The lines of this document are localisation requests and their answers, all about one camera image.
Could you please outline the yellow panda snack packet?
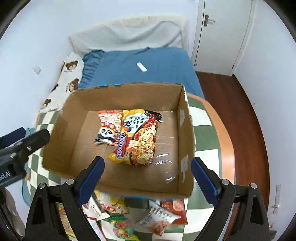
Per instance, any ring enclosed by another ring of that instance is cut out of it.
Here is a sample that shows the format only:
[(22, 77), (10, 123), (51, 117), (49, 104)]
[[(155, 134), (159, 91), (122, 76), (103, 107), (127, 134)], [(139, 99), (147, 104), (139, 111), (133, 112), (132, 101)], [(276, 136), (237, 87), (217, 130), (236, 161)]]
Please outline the yellow panda snack packet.
[(113, 196), (98, 190), (94, 190), (94, 195), (104, 210), (112, 214), (129, 214), (130, 211), (123, 197)]

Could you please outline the white brown snack packet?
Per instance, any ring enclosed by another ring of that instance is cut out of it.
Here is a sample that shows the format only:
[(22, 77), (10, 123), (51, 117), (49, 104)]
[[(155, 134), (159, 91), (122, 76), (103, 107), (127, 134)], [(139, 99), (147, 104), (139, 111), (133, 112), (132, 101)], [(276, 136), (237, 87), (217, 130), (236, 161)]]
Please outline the white brown snack packet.
[(167, 227), (180, 219), (180, 216), (162, 208), (152, 200), (149, 201), (149, 207), (149, 213), (137, 223), (158, 236), (162, 236)]

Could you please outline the white chocolate biscuit packet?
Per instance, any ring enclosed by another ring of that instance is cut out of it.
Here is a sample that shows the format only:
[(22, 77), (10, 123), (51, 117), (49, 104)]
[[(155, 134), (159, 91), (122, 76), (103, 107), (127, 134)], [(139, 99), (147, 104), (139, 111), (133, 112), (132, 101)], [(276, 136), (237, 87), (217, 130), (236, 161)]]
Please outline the white chocolate biscuit packet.
[(100, 221), (106, 218), (109, 218), (110, 215), (101, 211), (98, 204), (95, 202), (95, 199), (91, 196), (89, 201), (81, 206), (82, 211), (87, 216), (87, 218), (93, 218), (96, 221)]

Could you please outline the brown shrimp snack packet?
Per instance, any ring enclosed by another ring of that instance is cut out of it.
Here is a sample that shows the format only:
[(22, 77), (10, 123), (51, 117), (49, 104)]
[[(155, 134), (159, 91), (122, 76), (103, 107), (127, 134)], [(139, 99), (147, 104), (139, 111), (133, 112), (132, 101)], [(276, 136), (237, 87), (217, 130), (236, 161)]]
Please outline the brown shrimp snack packet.
[(169, 212), (179, 216), (180, 218), (176, 219), (172, 225), (187, 225), (187, 217), (185, 204), (183, 199), (175, 199), (175, 200), (166, 200), (161, 201), (160, 206)]

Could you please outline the yellow packet at left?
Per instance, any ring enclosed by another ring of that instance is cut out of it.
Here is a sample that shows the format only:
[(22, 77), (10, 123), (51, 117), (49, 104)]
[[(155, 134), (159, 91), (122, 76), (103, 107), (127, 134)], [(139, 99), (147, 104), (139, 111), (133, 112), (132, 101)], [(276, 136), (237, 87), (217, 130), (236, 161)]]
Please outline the yellow packet at left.
[(59, 211), (59, 215), (60, 215), (60, 219), (62, 221), (63, 228), (64, 228), (69, 240), (77, 240), (77, 238), (75, 237), (74, 232), (72, 230), (72, 227), (69, 223), (69, 220), (67, 218), (66, 211), (64, 209), (63, 204), (57, 203), (57, 208)]

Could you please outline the green white checkered tablecloth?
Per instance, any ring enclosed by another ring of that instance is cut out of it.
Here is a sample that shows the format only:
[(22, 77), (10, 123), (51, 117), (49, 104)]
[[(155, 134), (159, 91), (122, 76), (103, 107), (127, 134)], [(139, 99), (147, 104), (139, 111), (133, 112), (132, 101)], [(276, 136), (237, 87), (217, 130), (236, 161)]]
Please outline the green white checkered tablecloth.
[[(195, 156), (200, 157), (209, 169), (221, 177), (222, 154), (214, 123), (214, 112), (210, 111), (202, 101), (193, 97), (188, 97), (188, 102), (195, 135)], [(157, 137), (158, 153), (154, 157), (153, 164), (149, 167), (140, 167), (139, 170), (142, 172), (157, 170), (162, 174), (162, 179), (171, 184), (177, 179), (177, 173), (176, 171), (163, 170), (163, 168), (173, 165), (171, 151), (161, 149), (165, 141), (167, 138)], [(29, 178), (22, 183), (22, 197), (27, 205), (31, 204), (38, 184), (44, 182), (49, 186), (55, 186), (65, 181), (42, 167), (42, 156), (42, 150), (36, 151), (29, 157), (29, 161), (25, 165)], [(187, 223), (174, 223), (166, 228), (162, 236), (159, 236), (138, 224), (138, 221), (149, 212), (147, 198), (126, 197), (125, 204), (129, 213), (124, 216), (132, 223), (135, 235), (140, 240), (194, 240), (214, 210), (213, 205), (208, 204), (200, 187), (195, 183), (191, 196), (184, 199)]]

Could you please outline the round wooden table edge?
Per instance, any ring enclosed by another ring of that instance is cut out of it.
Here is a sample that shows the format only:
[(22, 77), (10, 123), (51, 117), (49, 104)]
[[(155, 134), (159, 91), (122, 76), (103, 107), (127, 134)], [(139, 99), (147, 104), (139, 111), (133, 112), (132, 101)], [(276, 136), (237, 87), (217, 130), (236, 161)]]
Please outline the round wooden table edge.
[[(234, 148), (221, 118), (211, 104), (201, 97), (187, 94), (196, 138), (196, 152), (209, 169), (220, 178), (235, 183)], [(208, 204), (198, 184), (185, 201), (188, 224), (182, 240), (194, 240), (210, 217), (213, 206)]]

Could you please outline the colourful candy packet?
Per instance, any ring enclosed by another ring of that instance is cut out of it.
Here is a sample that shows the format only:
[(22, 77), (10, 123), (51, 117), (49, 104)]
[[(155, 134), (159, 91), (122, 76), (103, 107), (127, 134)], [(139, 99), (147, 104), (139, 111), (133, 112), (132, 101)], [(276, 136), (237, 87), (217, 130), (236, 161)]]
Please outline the colourful candy packet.
[(131, 222), (124, 216), (113, 216), (106, 219), (111, 224), (115, 236), (122, 240), (139, 240), (134, 233)]

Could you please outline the bear print pillow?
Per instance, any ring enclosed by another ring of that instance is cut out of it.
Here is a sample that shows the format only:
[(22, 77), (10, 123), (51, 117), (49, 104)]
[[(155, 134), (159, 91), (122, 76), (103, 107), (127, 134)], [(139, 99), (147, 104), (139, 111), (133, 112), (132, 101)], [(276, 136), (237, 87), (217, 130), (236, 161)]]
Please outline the bear print pillow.
[(76, 53), (71, 52), (63, 61), (60, 77), (44, 101), (40, 113), (62, 109), (67, 98), (78, 89), (82, 79), (84, 62)]

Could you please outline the panda sunflower seed packet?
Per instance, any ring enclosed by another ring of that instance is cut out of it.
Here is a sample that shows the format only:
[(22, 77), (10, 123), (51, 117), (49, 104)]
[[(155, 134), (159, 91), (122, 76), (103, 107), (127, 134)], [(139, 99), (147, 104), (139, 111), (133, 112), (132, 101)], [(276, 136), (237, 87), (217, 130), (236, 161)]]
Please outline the panda sunflower seed packet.
[(97, 145), (102, 143), (111, 146), (118, 145), (123, 111), (99, 110), (97, 113), (100, 120), (100, 129), (94, 143)]

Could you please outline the yellow cheese noodle packet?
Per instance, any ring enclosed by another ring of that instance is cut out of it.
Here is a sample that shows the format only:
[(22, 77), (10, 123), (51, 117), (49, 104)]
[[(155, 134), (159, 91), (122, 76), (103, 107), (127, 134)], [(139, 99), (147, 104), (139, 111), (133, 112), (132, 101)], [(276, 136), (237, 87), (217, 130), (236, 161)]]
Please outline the yellow cheese noodle packet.
[(156, 148), (160, 113), (145, 109), (124, 110), (119, 143), (108, 159), (117, 164), (150, 166)]

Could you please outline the cardboard box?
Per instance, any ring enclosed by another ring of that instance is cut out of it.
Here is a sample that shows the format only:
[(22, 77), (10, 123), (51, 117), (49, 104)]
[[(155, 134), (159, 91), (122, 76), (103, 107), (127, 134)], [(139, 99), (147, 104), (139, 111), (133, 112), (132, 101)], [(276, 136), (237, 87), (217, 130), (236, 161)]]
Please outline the cardboard box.
[(72, 178), (96, 157), (99, 191), (153, 199), (187, 198), (195, 143), (181, 84), (134, 83), (77, 90), (65, 101), (43, 151), (45, 169)]

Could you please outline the white remote control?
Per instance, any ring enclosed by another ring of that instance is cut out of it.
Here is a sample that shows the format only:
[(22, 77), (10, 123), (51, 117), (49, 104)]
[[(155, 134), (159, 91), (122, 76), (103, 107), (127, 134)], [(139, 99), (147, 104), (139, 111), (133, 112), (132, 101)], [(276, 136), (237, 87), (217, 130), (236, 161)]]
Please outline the white remote control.
[(147, 72), (147, 68), (145, 68), (145, 66), (142, 63), (138, 62), (137, 66), (142, 72)]

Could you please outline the blue bed sheet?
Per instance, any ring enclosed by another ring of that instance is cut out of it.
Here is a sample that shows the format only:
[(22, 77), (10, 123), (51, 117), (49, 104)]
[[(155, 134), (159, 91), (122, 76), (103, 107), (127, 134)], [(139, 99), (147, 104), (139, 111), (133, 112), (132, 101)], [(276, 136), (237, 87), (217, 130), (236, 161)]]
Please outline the blue bed sheet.
[(204, 94), (187, 51), (177, 47), (130, 51), (93, 50), (83, 57), (80, 89), (138, 82), (177, 83)]

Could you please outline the wall socket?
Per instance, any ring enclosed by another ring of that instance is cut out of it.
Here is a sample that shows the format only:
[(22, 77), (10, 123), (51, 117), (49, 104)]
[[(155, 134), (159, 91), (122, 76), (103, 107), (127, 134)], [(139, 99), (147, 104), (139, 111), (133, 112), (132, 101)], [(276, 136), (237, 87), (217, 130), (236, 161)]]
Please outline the wall socket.
[(41, 72), (41, 67), (40, 66), (34, 66), (33, 67), (34, 72), (36, 73), (36, 75), (39, 75)]

